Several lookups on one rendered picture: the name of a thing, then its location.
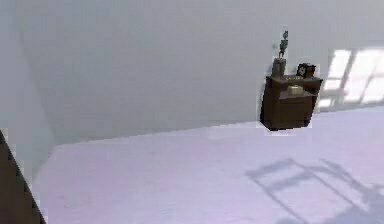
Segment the dark brown furniture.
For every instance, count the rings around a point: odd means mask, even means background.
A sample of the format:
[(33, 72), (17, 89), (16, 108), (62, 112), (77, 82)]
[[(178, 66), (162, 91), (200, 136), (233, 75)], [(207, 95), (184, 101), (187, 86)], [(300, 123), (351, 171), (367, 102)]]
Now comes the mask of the dark brown furniture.
[(0, 224), (47, 224), (1, 131)]

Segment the grey statuette on pedestal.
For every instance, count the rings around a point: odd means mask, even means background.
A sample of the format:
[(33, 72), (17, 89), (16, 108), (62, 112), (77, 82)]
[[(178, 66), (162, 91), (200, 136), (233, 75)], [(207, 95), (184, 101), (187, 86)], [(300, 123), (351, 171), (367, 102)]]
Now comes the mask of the grey statuette on pedestal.
[(288, 36), (289, 31), (286, 30), (282, 35), (283, 39), (280, 41), (278, 57), (273, 61), (272, 77), (282, 77), (284, 75), (286, 67), (286, 59), (284, 58), (284, 55), (288, 47)]

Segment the dark brown bedside table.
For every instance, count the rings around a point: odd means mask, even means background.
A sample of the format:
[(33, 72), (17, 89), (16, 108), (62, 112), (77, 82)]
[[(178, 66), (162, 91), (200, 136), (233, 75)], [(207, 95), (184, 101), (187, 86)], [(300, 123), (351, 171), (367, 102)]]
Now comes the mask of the dark brown bedside table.
[[(285, 77), (267, 76), (260, 109), (260, 122), (270, 131), (307, 127), (323, 82), (321, 78), (286, 81)], [(299, 85), (301, 95), (290, 95), (287, 87)]]

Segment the black alarm clock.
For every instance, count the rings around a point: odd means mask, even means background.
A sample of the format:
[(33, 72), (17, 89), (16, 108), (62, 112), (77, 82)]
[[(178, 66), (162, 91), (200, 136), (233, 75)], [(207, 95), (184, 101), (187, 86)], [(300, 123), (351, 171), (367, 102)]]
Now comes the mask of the black alarm clock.
[(297, 76), (303, 78), (312, 78), (315, 73), (316, 66), (310, 63), (301, 63), (297, 68)]

